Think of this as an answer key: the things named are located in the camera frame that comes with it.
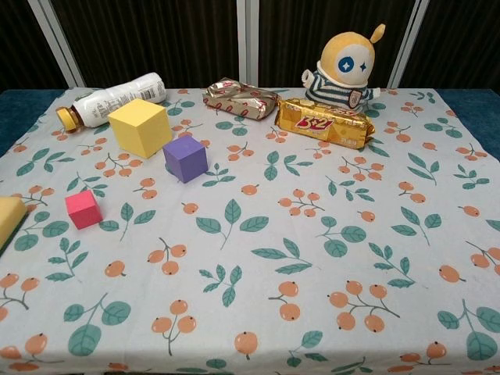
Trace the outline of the gold biscuit pack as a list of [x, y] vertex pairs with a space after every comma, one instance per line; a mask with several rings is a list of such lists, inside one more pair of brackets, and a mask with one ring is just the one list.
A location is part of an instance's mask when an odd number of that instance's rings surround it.
[[375, 128], [364, 113], [305, 98], [278, 101], [275, 124], [282, 130], [346, 148], [360, 149]]

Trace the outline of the yellow plush toy striped shirt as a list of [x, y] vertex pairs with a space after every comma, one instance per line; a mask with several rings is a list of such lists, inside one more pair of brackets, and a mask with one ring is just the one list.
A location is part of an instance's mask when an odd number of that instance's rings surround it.
[[305, 97], [356, 113], [379, 97], [380, 89], [369, 88], [368, 80], [375, 62], [373, 45], [383, 37], [385, 28], [380, 24], [369, 38], [351, 31], [332, 37], [323, 48], [316, 70], [302, 73]]

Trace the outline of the dark ribbed screen panel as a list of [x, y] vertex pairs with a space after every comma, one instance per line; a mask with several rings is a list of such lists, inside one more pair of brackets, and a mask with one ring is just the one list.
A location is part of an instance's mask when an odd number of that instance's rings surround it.
[[0, 0], [0, 93], [68, 87], [28, 0]]
[[403, 41], [415, 0], [259, 0], [258, 84], [300, 87], [305, 69], [314, 70], [324, 45], [354, 31], [370, 37], [386, 25], [375, 44], [369, 86], [385, 88]]
[[500, 95], [500, 0], [429, 0], [398, 86]]
[[69, 87], [245, 77], [243, 0], [27, 0]]

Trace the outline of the large yellow foam cube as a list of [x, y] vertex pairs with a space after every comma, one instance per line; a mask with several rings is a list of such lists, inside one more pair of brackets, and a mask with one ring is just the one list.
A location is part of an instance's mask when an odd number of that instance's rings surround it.
[[142, 99], [111, 112], [108, 119], [119, 147], [143, 159], [173, 139], [166, 109]]

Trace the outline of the white bottle amber cap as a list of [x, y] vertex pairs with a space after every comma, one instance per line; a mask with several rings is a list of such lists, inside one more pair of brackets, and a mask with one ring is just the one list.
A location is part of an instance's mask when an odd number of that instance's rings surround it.
[[83, 94], [70, 107], [58, 107], [55, 113], [65, 131], [74, 132], [81, 127], [100, 127], [111, 112], [135, 99], [158, 104], [165, 98], [162, 78], [157, 73], [147, 73], [125, 84]]

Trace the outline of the crumpled silver red snack packet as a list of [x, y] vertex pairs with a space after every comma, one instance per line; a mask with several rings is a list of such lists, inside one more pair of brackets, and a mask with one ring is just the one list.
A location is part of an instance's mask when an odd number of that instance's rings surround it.
[[257, 121], [268, 117], [279, 99], [275, 92], [227, 77], [208, 86], [202, 95], [208, 107]]

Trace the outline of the small red foam cube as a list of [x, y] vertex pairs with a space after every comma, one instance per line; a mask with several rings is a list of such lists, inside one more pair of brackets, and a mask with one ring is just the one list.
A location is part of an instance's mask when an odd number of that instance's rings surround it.
[[66, 211], [78, 230], [103, 220], [98, 203], [90, 190], [66, 197], [65, 203]]

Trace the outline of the floral print tablecloth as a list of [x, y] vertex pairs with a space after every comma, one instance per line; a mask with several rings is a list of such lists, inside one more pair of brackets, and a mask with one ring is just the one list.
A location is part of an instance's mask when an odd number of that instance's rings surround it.
[[[27, 217], [0, 257], [0, 375], [500, 375], [500, 161], [430, 89], [385, 91], [352, 150], [172, 90], [183, 183], [66, 91], [0, 158]], [[90, 190], [78, 230], [65, 198]]]

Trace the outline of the medium purple foam cube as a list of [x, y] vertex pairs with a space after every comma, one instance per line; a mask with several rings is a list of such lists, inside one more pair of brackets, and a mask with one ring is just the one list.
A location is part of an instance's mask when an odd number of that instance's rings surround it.
[[183, 183], [208, 171], [205, 146], [191, 136], [179, 137], [162, 147], [166, 168]]

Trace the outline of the yellow flat tool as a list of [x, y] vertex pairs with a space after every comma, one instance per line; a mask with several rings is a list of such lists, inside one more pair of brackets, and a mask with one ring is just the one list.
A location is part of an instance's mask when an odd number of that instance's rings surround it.
[[0, 196], [0, 255], [27, 214], [19, 197]]

